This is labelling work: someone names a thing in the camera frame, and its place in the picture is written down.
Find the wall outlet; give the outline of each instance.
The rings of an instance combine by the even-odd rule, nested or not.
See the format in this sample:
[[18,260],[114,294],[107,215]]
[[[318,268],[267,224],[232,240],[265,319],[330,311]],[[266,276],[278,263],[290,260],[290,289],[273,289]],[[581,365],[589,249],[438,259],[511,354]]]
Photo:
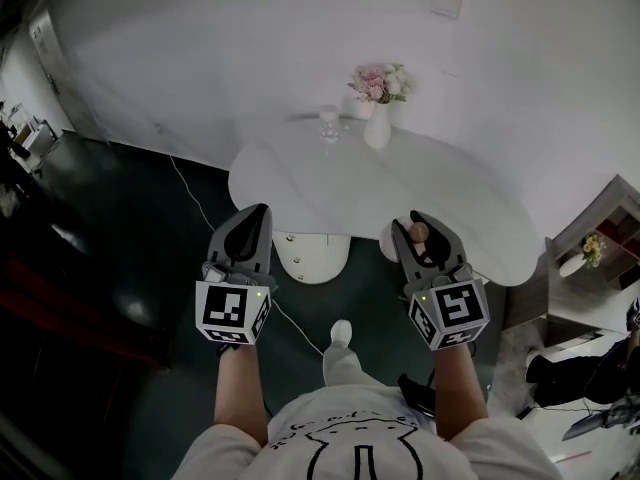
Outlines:
[[431,0],[431,12],[457,20],[462,0]]

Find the person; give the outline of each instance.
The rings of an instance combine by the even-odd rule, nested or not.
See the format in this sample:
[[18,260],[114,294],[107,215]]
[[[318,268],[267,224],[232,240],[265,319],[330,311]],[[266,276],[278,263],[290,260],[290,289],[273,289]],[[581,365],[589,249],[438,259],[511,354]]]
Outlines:
[[466,344],[434,352],[436,427],[398,388],[362,371],[339,320],[324,353],[326,387],[285,406],[267,425],[254,346],[220,357],[213,426],[174,480],[559,480],[556,467],[511,419],[489,419]]
[[548,407],[584,397],[597,404],[611,404],[628,389],[640,391],[640,328],[635,318],[628,317],[627,328],[630,336],[614,343],[603,356],[580,356],[555,363],[540,355],[533,357],[526,380],[537,384],[534,401]]

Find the glass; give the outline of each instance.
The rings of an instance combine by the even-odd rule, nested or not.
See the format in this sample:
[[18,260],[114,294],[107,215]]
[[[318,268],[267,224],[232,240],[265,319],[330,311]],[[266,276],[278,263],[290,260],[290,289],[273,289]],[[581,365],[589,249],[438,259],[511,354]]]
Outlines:
[[320,138],[328,143],[338,140],[340,129],[340,118],[338,107],[335,105],[324,105],[320,109]]

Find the foot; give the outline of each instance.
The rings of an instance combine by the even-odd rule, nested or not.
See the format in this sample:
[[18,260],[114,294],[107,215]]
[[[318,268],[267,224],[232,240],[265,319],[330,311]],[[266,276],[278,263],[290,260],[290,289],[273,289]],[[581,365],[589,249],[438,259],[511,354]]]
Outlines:
[[351,335],[351,322],[349,320],[338,320],[331,328],[331,343],[339,341],[347,347],[351,341]]
[[541,355],[539,350],[536,350],[535,348],[532,348],[531,350],[529,350],[529,353],[527,354],[527,358],[524,361],[525,367],[529,368],[531,361],[533,361],[539,355]]

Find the table leg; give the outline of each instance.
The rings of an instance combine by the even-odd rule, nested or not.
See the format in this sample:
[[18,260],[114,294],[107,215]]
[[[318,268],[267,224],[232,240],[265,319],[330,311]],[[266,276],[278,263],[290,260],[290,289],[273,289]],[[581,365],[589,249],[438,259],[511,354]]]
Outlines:
[[301,283],[320,284],[342,272],[351,237],[274,231],[273,243],[287,274]]

